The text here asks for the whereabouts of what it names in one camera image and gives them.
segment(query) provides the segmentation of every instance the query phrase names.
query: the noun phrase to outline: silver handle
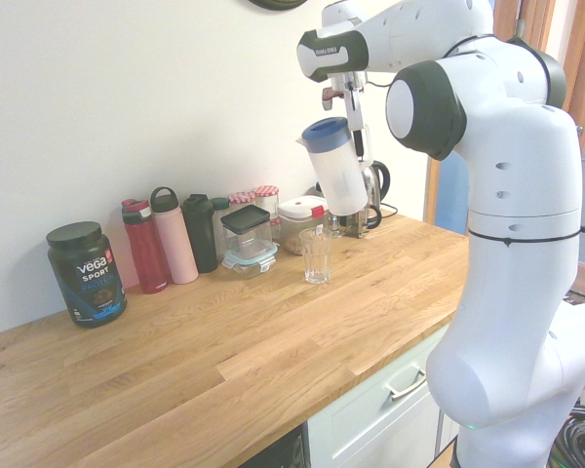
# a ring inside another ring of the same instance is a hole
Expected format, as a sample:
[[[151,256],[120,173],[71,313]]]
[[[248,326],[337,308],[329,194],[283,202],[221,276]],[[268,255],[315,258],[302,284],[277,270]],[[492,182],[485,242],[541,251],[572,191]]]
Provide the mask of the silver handle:
[[[425,372],[423,369],[418,370],[416,377],[418,377],[419,375],[421,375],[422,378],[419,378],[412,385],[410,385],[408,388],[406,388],[405,390],[403,390],[401,392],[392,388],[392,386],[389,383],[386,383],[386,388],[388,390],[390,390],[390,398],[392,399],[392,401],[396,402],[400,398],[403,398],[406,395],[409,395],[411,392],[413,392],[415,389],[417,389],[418,387],[420,387],[423,383],[425,383],[427,381],[427,372]]]

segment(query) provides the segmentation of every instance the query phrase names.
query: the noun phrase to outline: blue pitcher lid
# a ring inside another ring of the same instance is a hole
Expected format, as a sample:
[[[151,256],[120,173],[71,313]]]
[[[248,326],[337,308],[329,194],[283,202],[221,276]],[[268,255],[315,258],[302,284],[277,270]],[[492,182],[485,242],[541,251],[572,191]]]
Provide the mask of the blue pitcher lid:
[[[330,117],[312,124],[301,137],[310,153],[327,153],[347,143],[351,132],[346,118]]]

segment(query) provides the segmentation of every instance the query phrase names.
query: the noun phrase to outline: jar with red lid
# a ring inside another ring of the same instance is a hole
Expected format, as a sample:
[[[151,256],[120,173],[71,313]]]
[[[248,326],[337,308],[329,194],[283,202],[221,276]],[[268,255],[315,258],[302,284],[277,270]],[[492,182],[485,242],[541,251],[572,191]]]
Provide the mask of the jar with red lid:
[[[271,237],[274,241],[279,241],[281,220],[277,209],[280,205],[280,189],[275,185],[262,185],[254,189],[253,193],[255,193],[255,205],[271,214]]]
[[[241,208],[248,207],[249,205],[255,205],[255,193],[254,192],[236,192],[227,197],[230,202],[230,212],[234,213],[239,211]]]
[[[295,255],[302,255],[299,233],[311,227],[328,225],[328,205],[324,198],[306,195],[283,203],[278,208],[280,245]]]

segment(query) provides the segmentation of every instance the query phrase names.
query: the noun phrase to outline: red checkered lid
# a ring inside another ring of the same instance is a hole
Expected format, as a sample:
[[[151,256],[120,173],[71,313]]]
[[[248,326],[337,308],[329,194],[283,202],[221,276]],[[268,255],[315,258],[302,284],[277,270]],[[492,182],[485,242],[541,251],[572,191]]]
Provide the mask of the red checkered lid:
[[[272,197],[280,193],[280,189],[275,185],[262,185],[256,188],[253,193],[255,193],[256,197]]]
[[[238,205],[243,203],[250,203],[255,200],[255,192],[236,192],[227,197],[230,203],[236,203]]]

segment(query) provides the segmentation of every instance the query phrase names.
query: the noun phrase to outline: cabinet drawer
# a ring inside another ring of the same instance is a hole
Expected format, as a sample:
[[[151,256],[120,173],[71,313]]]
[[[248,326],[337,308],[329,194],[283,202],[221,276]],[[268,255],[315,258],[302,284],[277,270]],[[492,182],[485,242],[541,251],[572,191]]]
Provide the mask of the cabinet drawer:
[[[443,328],[435,332],[308,419],[313,468],[342,465],[429,395],[425,384],[425,365],[429,353],[445,331],[446,328]],[[431,430],[435,437],[436,427]]]
[[[340,468],[426,468],[434,458],[437,428],[438,407],[427,391]]]

